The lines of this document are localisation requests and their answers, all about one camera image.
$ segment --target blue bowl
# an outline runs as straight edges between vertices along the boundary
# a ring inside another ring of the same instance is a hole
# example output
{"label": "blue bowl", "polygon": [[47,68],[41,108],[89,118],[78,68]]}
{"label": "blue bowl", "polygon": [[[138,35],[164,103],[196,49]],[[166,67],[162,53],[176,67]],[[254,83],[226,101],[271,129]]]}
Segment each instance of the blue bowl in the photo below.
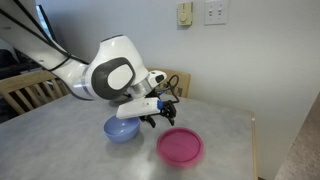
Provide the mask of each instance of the blue bowl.
{"label": "blue bowl", "polygon": [[140,119],[127,118],[118,119],[116,116],[112,116],[104,124],[104,132],[106,136],[115,143],[122,143],[129,141],[139,132]]}

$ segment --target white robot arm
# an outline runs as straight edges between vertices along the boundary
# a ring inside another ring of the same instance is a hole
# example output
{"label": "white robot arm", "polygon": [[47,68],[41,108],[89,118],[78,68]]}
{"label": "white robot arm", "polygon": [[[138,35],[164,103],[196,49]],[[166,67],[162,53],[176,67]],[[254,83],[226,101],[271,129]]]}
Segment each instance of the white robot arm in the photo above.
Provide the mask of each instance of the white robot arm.
{"label": "white robot arm", "polygon": [[171,112],[168,116],[164,112],[166,104],[154,94],[154,88],[166,79],[166,74],[148,72],[126,36],[103,40],[96,57],[88,64],[51,40],[19,0],[1,0],[0,38],[57,75],[75,97],[113,100],[128,92],[133,101],[119,107],[118,118],[139,116],[148,121],[151,115],[162,114],[173,125],[174,106],[167,105]]}

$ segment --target pink plate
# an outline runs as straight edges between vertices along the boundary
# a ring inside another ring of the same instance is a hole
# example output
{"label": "pink plate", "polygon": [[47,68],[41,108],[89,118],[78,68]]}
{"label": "pink plate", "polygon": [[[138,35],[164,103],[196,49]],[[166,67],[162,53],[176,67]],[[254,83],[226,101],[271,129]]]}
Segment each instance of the pink plate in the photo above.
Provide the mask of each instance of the pink plate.
{"label": "pink plate", "polygon": [[203,155],[200,136],[187,128],[171,128],[158,138],[157,150],[168,164],[187,167],[198,162]]}

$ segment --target light switch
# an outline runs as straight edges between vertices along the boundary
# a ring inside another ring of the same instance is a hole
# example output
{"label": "light switch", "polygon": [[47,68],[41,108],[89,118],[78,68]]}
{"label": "light switch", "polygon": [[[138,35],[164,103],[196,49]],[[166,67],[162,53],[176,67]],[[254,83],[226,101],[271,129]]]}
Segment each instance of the light switch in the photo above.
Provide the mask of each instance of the light switch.
{"label": "light switch", "polygon": [[228,0],[213,0],[205,2],[204,24],[226,24],[228,15]]}
{"label": "light switch", "polygon": [[192,24],[192,2],[178,5],[178,25],[190,26]]}

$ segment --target gray table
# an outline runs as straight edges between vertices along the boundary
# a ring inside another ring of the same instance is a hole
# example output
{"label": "gray table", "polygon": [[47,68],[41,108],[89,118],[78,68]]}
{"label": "gray table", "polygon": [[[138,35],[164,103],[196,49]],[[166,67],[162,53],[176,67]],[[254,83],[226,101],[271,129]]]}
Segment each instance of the gray table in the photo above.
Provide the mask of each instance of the gray table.
{"label": "gray table", "polygon": [[133,140],[113,144],[103,125],[117,104],[68,95],[0,125],[0,179],[254,179],[250,112],[190,99],[176,108],[175,126],[193,129],[204,142],[194,167],[172,168],[157,156],[157,138],[171,128],[166,119],[155,118],[155,129],[142,123]]}

